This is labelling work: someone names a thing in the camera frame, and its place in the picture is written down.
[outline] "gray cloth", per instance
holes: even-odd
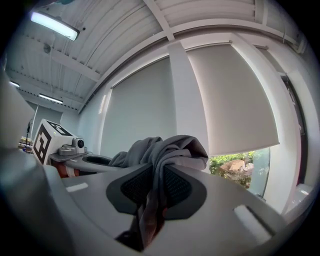
[[[180,165],[196,170],[204,170],[208,155],[197,138],[177,135],[162,140],[148,137],[135,142],[128,152],[119,152],[109,165],[126,168],[139,164],[153,164],[152,190],[148,194],[146,208],[139,222],[142,241],[146,247],[153,239],[157,228],[157,209],[166,207],[164,191],[164,166]]]

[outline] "white box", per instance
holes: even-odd
[[[36,131],[32,152],[43,165],[48,165],[49,155],[57,153],[63,145],[72,145],[77,138],[60,124],[42,119]]]

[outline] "rock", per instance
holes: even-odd
[[[252,172],[253,172],[253,170],[254,170],[254,164],[253,163],[251,163],[251,162],[249,162],[247,165],[243,165],[242,167],[241,167],[241,172],[245,172],[245,175],[246,176],[251,176],[251,174],[252,174]]]
[[[242,166],[245,165],[245,161],[240,159],[231,160],[229,162],[224,163],[219,168],[225,171],[238,171]]]

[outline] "window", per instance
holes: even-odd
[[[210,158],[210,173],[232,180],[262,198],[265,193],[269,167],[270,148]]]

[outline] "ceiling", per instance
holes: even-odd
[[[60,111],[80,112],[90,96],[138,51],[160,39],[174,40],[179,25],[209,19],[237,19],[266,26],[297,40],[298,28],[272,3],[262,0],[75,0],[37,9],[80,31],[71,41],[27,16],[8,45],[6,72],[22,96]],[[267,16],[266,21],[259,15]],[[63,106],[40,99],[42,93]]]

